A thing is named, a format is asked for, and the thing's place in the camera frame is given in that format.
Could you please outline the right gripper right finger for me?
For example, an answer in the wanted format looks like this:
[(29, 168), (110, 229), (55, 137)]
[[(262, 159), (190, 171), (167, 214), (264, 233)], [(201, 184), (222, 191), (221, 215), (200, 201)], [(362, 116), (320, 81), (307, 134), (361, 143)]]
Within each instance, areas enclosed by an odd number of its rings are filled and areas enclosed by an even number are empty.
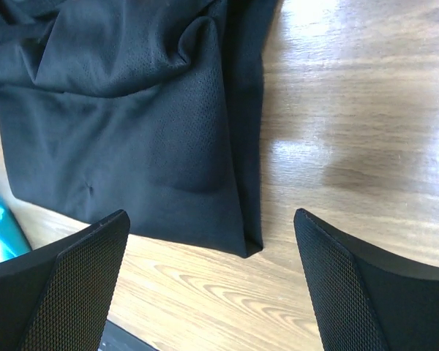
[(303, 208), (293, 223), (325, 350), (439, 350), (439, 267), (348, 235)]

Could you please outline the black t shirt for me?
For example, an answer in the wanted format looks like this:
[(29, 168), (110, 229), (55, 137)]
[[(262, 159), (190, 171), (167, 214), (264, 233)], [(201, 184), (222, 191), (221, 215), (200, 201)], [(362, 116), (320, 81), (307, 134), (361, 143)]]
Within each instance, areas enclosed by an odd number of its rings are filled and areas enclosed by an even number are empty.
[(85, 223), (249, 257), (275, 1), (0, 1), (12, 194)]

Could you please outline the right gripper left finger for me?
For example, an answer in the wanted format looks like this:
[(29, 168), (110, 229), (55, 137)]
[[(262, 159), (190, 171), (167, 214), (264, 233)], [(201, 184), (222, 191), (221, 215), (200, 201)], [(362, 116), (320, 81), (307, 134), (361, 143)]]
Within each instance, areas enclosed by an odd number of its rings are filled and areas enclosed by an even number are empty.
[(118, 210), (0, 263), (0, 350), (97, 350), (129, 231)]

